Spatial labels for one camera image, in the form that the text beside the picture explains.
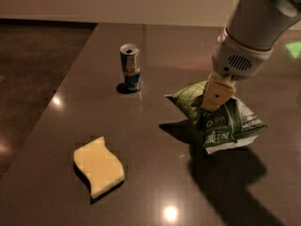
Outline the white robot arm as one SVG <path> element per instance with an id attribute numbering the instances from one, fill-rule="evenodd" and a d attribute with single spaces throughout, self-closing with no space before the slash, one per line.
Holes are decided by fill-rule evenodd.
<path id="1" fill-rule="evenodd" d="M 301 20 L 301 0 L 239 0 L 212 55 L 201 108 L 216 111 L 272 55 L 281 35 Z"/>

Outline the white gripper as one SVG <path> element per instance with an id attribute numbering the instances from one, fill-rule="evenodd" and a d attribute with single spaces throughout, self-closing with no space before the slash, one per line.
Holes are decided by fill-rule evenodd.
<path id="1" fill-rule="evenodd" d="M 236 92 L 235 80 L 256 75 L 273 50 L 274 44 L 267 38 L 251 32 L 235 34 L 225 27 L 214 48 L 214 73 L 206 83 L 201 108 L 215 112 Z"/>

